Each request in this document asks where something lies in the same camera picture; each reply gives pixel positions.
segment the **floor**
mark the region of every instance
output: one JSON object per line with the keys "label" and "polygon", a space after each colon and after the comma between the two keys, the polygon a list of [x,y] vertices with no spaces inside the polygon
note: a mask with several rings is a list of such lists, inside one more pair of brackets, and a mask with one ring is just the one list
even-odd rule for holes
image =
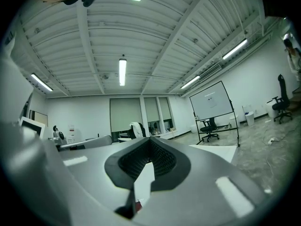
{"label": "floor", "polygon": [[[237,145],[237,131],[219,133],[200,145]],[[268,141],[275,137],[279,142]],[[255,120],[253,126],[240,125],[240,147],[237,167],[257,182],[267,193],[279,191],[292,177],[301,155],[301,112],[293,114],[293,120],[284,118],[281,125],[268,116]],[[174,141],[194,145],[198,134],[188,133]]]}

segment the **desk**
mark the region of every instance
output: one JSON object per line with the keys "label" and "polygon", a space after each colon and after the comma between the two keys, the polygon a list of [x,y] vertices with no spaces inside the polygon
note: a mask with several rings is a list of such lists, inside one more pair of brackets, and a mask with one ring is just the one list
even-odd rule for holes
{"label": "desk", "polygon": [[130,141],[132,140],[131,138],[118,138],[118,141],[121,142],[125,142],[125,141]]}
{"label": "desk", "polygon": [[215,155],[220,156],[221,158],[225,159],[227,162],[231,163],[232,165],[234,166],[237,165],[238,150],[236,145],[220,145],[220,146],[189,145],[189,146],[214,153]]}

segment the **office chair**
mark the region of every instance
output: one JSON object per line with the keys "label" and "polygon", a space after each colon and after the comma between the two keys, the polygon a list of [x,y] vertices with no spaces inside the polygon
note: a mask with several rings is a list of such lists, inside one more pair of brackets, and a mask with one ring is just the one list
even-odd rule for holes
{"label": "office chair", "polygon": [[272,108],[273,108],[274,111],[278,111],[278,116],[276,116],[274,118],[274,122],[276,121],[277,118],[280,117],[279,124],[281,124],[281,120],[282,120],[283,117],[285,117],[285,116],[290,117],[291,120],[293,118],[292,118],[292,113],[286,111],[286,109],[290,105],[290,101],[289,101],[289,99],[287,97],[287,94],[286,94],[285,80],[284,80],[284,78],[281,74],[278,76],[278,81],[279,81],[279,84],[280,84],[281,98],[278,98],[278,96],[273,98],[273,99],[276,100],[276,104],[274,104],[272,106]]}
{"label": "office chair", "polygon": [[[140,128],[141,128],[143,137],[146,137],[145,129],[144,129],[143,125],[141,123],[139,123],[139,125],[140,125]],[[134,130],[133,130],[133,126],[131,126],[131,129],[127,131],[127,134],[128,134],[129,138],[136,139],[136,136],[135,136]]]}
{"label": "office chair", "polygon": [[207,142],[209,142],[209,139],[212,137],[216,137],[218,140],[220,139],[218,134],[211,134],[212,131],[217,129],[217,126],[214,122],[214,117],[210,118],[208,121],[203,121],[205,127],[201,128],[202,132],[206,132],[208,135],[205,137],[202,137],[201,141],[204,141],[204,138],[207,138]]}

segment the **window blind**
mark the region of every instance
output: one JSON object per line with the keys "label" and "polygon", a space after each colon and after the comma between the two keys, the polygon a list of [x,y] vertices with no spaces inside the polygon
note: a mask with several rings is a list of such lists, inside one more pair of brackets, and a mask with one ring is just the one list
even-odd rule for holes
{"label": "window blind", "polygon": [[156,98],[144,98],[147,122],[159,121],[159,111]]}
{"label": "window blind", "polygon": [[110,116],[112,132],[129,130],[129,124],[131,122],[138,122],[142,124],[140,100],[111,99]]}
{"label": "window blind", "polygon": [[159,98],[163,120],[171,119],[167,98]]}

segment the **ceiling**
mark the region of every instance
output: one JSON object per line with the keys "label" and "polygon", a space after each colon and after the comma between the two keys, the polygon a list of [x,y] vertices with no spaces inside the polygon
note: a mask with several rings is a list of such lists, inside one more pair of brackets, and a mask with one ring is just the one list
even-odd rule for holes
{"label": "ceiling", "polygon": [[88,8],[28,0],[16,19],[12,57],[47,98],[184,94],[191,89],[181,89],[185,81],[212,66],[224,69],[233,59],[223,61],[224,54],[244,38],[246,47],[257,43],[274,21],[255,0],[96,0]]}

